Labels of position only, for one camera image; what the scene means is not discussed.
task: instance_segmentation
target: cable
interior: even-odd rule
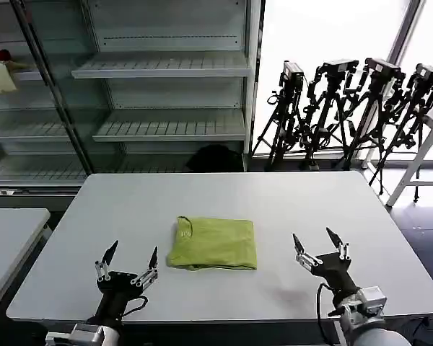
[[[416,341],[421,341],[420,339],[416,339],[415,338],[416,333],[418,332],[418,330],[420,329],[421,326],[423,326],[423,325],[427,326],[428,325],[428,321],[433,321],[433,319],[430,319],[428,317],[422,318],[422,320],[420,321],[420,323],[417,325],[417,327],[415,328],[415,330],[412,332],[412,342],[411,342],[412,345],[415,345]],[[431,329],[431,328],[426,328],[425,330],[433,332],[433,329]],[[423,343],[426,344],[426,345],[428,345],[428,346],[433,346],[433,344],[425,342],[425,341],[423,341]]]
[[[303,79],[305,80],[306,85],[308,86],[308,88],[310,87],[310,83],[308,83],[308,80],[306,79],[305,75],[303,75]]]
[[[323,337],[324,343],[329,346],[334,346],[333,343],[326,337],[323,324],[320,319],[320,293],[323,290],[323,287],[327,288],[329,291],[332,291],[332,288],[327,286],[325,283],[321,283],[318,287],[318,293],[316,294],[316,317],[318,319],[318,326],[321,336]]]
[[[415,344],[416,344],[416,341],[422,341],[422,340],[420,340],[420,339],[416,339],[416,333],[418,332],[418,330],[419,330],[422,326],[428,327],[428,323],[429,323],[429,321],[433,322],[433,319],[431,319],[431,318],[429,318],[429,317],[418,317],[418,318],[416,318],[416,319],[410,319],[409,321],[406,321],[405,323],[403,323],[402,325],[400,325],[398,328],[395,329],[395,331],[401,330],[401,328],[403,328],[403,327],[406,326],[407,324],[409,324],[409,323],[411,323],[411,322],[414,322],[414,321],[418,321],[418,320],[420,320],[420,322],[419,322],[419,324],[417,324],[417,327],[414,329],[414,331],[412,332],[412,335],[411,335],[411,338],[412,338],[411,344],[412,344],[412,345],[415,345]],[[427,331],[429,331],[429,332],[433,332],[433,329],[431,329],[431,328],[425,328],[425,330],[427,330]],[[428,343],[428,342],[425,342],[425,341],[422,341],[422,342],[423,342],[425,345],[433,346],[433,343],[431,344],[431,343]]]
[[[146,306],[146,304],[148,302],[146,296],[139,296],[138,299],[143,299],[143,304],[134,308],[134,309],[131,309],[130,311],[127,311],[126,313],[122,314],[121,317],[125,317],[125,316],[128,316],[129,314],[132,314],[133,312],[140,311]]]

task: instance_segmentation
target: metal shelf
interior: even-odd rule
[[[26,70],[19,70],[12,74],[13,78],[17,81],[41,81],[42,76],[37,67],[32,67]]]
[[[129,154],[117,173],[182,173],[192,155],[185,154]]]
[[[92,125],[79,125],[86,135]],[[0,143],[4,142],[69,142],[66,130],[55,110],[0,112]]]
[[[0,185],[81,185],[87,178],[75,155],[0,157]]]
[[[241,110],[116,110],[95,141],[244,141]]]
[[[239,51],[98,53],[77,70],[75,79],[141,77],[246,77]]]

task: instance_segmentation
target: metal pole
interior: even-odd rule
[[[48,59],[45,56],[42,44],[36,32],[32,28],[32,20],[30,13],[25,9],[24,0],[10,0],[14,14],[16,15],[19,26],[21,27],[22,34],[24,35],[27,44],[29,45],[30,52],[35,59],[36,65],[42,76],[43,81],[48,86],[53,95],[53,101],[55,104],[56,111],[61,119],[61,122],[66,129],[67,136],[71,141],[74,150],[79,157],[79,160],[87,173],[90,175],[94,173],[93,165],[89,160],[88,154],[85,151],[82,140],[74,127],[74,121],[67,112],[66,102],[64,101],[61,90],[57,86],[56,80],[51,73],[51,69],[48,63]]]

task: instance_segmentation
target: white stool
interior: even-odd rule
[[[395,205],[396,201],[398,200],[399,196],[401,196],[401,193],[406,186],[433,186],[433,181],[411,179],[414,173],[420,167],[421,163],[424,161],[426,154],[433,145],[433,108],[424,118],[424,123],[427,124],[427,126],[430,128],[430,133],[427,139],[425,139],[425,141],[422,143],[419,152],[417,153],[414,160],[407,167],[407,170],[399,181],[398,186],[395,188],[390,198],[388,198],[386,205],[389,207],[393,207]]]

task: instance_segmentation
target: metal frame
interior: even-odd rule
[[[64,124],[69,140],[78,156],[85,172],[90,175],[94,172],[93,165],[89,160],[87,152],[84,148],[82,140],[77,133],[77,129],[74,126],[74,121],[71,119],[70,114],[67,111],[67,106],[64,101],[64,97],[59,89],[56,80],[53,77],[50,69],[48,59],[46,58],[45,51],[41,44],[40,38],[33,29],[32,18],[30,13],[26,11],[24,0],[10,0],[10,4],[16,14],[17,21],[21,27],[22,33],[29,45],[30,52],[36,62],[40,75],[43,81],[48,86],[53,95],[54,104],[56,111],[58,112],[61,122]]]
[[[433,181],[424,181],[420,179],[412,180],[412,176],[417,171],[417,169],[421,166],[421,163],[424,160],[425,155],[428,153],[428,150],[433,145],[433,129],[430,130],[430,133],[421,145],[418,154],[415,159],[409,164],[406,172],[398,183],[398,186],[395,188],[390,198],[388,199],[386,205],[388,207],[393,207],[398,200],[401,193],[403,193],[406,186],[433,186]]]

